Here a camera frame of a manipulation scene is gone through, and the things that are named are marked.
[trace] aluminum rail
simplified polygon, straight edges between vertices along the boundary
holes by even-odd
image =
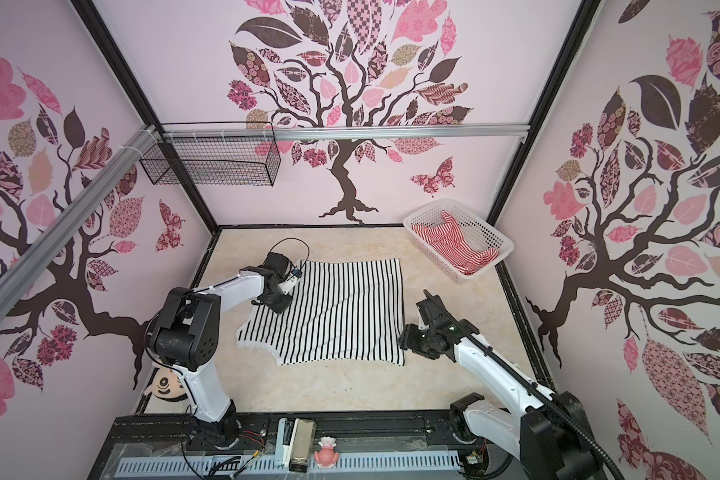
[[[154,146],[154,132],[155,129],[151,126],[144,126],[137,131],[90,184],[72,200],[54,224],[29,247],[19,262],[0,278],[0,322],[128,169],[134,166],[144,152]]]

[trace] striped cloth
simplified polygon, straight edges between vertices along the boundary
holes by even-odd
[[[441,216],[445,220],[442,225],[412,224],[411,228],[462,274],[473,275],[499,255],[498,248],[489,248],[482,252],[472,250],[464,240],[464,234],[461,233],[456,219],[444,210]]]
[[[254,306],[237,331],[238,346],[270,351],[278,365],[312,360],[385,360],[403,365],[400,260],[306,262],[293,302],[277,315]]]

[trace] pink wall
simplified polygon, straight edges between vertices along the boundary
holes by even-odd
[[[233,0],[205,2],[203,8],[176,1],[118,0],[99,2],[99,9],[162,121],[264,118],[274,124],[289,121],[290,127],[311,127],[354,125],[360,108],[363,123],[384,125],[389,117],[405,114],[412,101],[418,104],[410,110],[415,115],[443,111],[443,119],[467,123],[528,121],[578,4],[577,0],[352,2],[364,5],[368,16],[378,19],[367,31],[358,27],[361,22],[353,21],[362,8],[350,8],[343,0]],[[336,8],[324,10],[321,5]],[[261,34],[256,26],[260,22],[275,22],[283,32],[291,29],[297,36]],[[356,63],[334,54],[330,61],[334,74],[325,60],[313,59],[308,64],[299,57],[306,52],[327,56],[329,48],[336,49],[345,25],[352,44],[361,46]],[[173,34],[178,31],[192,34]],[[317,33],[310,38],[304,31]],[[230,48],[230,42],[236,49]],[[246,68],[254,72],[266,68],[259,75],[261,85],[239,70],[240,62],[248,62],[244,48],[252,49],[253,58]],[[262,48],[276,56],[262,53]],[[432,57],[416,76],[419,57],[428,48],[433,48]],[[364,83],[362,70],[369,66],[378,75],[372,78],[369,73]],[[288,78],[280,72],[284,68],[308,69],[317,75],[312,82],[314,92],[309,78]],[[358,74],[356,79],[352,70]],[[339,79],[347,85],[347,99]],[[436,84],[443,89],[450,85],[449,93],[417,93]],[[290,105],[284,93],[289,90],[296,92]],[[292,112],[276,111],[271,95]],[[298,103],[299,95],[304,106]],[[390,97],[385,109],[369,121],[369,112],[381,101],[377,95]],[[331,107],[317,115],[318,101],[322,107]],[[331,112],[339,104],[342,109],[333,118]],[[451,107],[455,113],[446,110]],[[465,108],[472,110],[466,114]],[[414,117],[409,117],[400,124],[413,122]],[[396,223],[432,200],[423,186],[411,180],[428,175],[434,178],[432,187],[438,186],[435,198],[453,197],[480,215],[487,214],[516,138],[439,138],[436,142],[414,154],[409,153],[413,148],[379,140],[378,145],[364,146],[374,152],[374,160],[363,157],[359,162],[353,154],[356,145],[345,148],[342,144],[336,158],[329,155],[326,140],[299,145],[302,152],[317,150],[318,157],[311,163],[294,157],[292,142],[281,142],[282,164],[275,187],[201,186],[200,191],[221,224]],[[448,158],[453,158],[454,181],[446,187],[435,174]],[[361,211],[365,207],[378,211]],[[320,217],[335,208],[333,216]]]
[[[720,0],[606,2],[499,229],[625,476],[720,478]]]
[[[140,125],[67,2],[0,2],[0,275]],[[0,324],[0,478],[87,475],[208,239],[181,188],[118,184]]]

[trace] red and white striped clothing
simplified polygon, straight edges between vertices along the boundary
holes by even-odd
[[[489,248],[483,252],[472,250],[464,241],[456,219],[446,211],[442,211],[441,216],[445,220],[442,225],[413,224],[411,228],[462,274],[473,275],[499,255],[498,248]]]

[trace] pink figurine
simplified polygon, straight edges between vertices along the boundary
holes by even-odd
[[[334,452],[336,439],[332,437],[320,438],[320,451],[315,452],[315,463],[323,468],[332,468],[338,462],[338,452]]]

